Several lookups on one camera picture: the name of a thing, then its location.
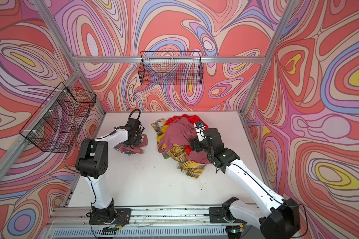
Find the small mauve cloth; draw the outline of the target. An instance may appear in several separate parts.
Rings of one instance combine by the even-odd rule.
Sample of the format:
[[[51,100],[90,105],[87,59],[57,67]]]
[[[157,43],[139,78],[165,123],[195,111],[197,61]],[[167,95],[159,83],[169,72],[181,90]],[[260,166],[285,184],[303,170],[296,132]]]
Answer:
[[[114,149],[127,155],[143,154],[143,148],[148,145],[148,137],[146,134],[139,134],[134,144],[120,143],[114,146]]]

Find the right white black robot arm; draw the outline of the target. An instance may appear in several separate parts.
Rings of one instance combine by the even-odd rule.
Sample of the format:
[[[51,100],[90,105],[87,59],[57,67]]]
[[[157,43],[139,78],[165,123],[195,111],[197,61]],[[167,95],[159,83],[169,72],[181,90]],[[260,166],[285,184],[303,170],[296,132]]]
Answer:
[[[191,149],[205,152],[216,170],[232,178],[256,203],[251,206],[231,197],[222,204],[219,214],[209,217],[250,224],[266,239],[294,238],[301,229],[299,205],[293,199],[285,200],[255,176],[237,153],[224,146],[216,128],[206,129],[197,123],[191,132],[196,133],[196,138],[190,140]]]

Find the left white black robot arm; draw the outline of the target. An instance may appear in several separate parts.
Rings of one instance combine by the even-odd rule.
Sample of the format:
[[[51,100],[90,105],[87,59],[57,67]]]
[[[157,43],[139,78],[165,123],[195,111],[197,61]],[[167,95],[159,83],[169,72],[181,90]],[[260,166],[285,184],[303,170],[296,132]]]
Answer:
[[[129,114],[125,126],[115,127],[105,136],[85,139],[81,143],[75,168],[88,183],[93,198],[87,214],[90,225],[128,223],[126,216],[115,209],[105,174],[109,166],[109,148],[127,155],[143,153],[141,148],[147,146],[148,140],[143,134],[140,116],[141,111],[135,109]]]

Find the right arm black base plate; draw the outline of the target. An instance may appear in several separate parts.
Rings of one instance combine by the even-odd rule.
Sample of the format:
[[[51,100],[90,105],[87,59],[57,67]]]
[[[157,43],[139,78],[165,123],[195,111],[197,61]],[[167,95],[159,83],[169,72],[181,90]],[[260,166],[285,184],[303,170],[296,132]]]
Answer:
[[[212,224],[246,224],[245,221],[234,218],[230,211],[224,207],[209,207],[208,213],[205,215],[209,217]]]

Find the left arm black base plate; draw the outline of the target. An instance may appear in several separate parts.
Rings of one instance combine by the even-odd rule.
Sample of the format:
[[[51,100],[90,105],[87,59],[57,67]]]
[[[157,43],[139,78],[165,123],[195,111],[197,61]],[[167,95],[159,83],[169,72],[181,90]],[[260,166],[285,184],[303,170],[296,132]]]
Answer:
[[[90,225],[127,225],[130,222],[132,210],[130,208],[120,209],[97,209],[91,208],[86,213]]]

